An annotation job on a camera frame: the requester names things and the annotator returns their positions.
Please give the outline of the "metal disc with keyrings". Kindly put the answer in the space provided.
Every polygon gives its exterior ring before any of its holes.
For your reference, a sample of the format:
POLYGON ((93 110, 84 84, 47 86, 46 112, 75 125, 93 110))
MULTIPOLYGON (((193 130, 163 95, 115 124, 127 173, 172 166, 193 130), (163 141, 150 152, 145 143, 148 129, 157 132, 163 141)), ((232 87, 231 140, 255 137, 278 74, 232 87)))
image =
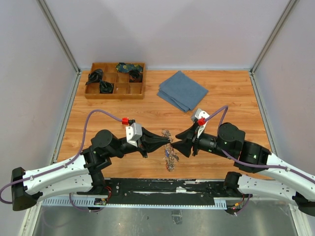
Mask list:
POLYGON ((169 130, 163 129, 161 131, 162 136, 168 138, 170 143, 164 145, 164 160, 166 164, 166 169, 168 172, 172 172, 175 169, 175 163, 179 162, 179 157, 172 147, 173 137, 169 130))

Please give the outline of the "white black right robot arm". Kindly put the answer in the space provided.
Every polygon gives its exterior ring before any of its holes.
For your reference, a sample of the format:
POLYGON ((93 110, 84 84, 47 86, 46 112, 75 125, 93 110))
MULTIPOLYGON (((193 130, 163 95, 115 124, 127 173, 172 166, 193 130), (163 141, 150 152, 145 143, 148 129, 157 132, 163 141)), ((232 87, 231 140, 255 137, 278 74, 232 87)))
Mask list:
POLYGON ((228 173, 223 191, 233 197, 237 193, 267 194, 286 199, 310 216, 315 214, 315 177, 277 157, 269 149, 245 139, 245 132, 231 123, 219 126, 216 136, 206 134, 204 127, 194 123, 176 135, 172 147, 186 157, 196 156, 200 150, 228 158, 234 166, 247 173, 271 177, 273 181, 258 183, 252 177, 228 173))

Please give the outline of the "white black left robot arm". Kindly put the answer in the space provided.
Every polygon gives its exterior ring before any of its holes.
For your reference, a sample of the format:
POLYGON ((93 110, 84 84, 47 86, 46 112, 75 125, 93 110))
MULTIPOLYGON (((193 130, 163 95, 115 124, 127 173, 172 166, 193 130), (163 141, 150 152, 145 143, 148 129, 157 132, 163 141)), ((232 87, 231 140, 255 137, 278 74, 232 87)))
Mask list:
POLYGON ((37 170, 14 169, 11 175, 12 208, 22 211, 63 194, 101 195, 110 190, 102 170, 111 165, 111 158, 123 158, 134 152, 146 158, 148 153, 168 143, 169 138, 145 128, 141 128, 131 140, 101 130, 91 139, 91 146, 80 151, 78 156, 37 170))

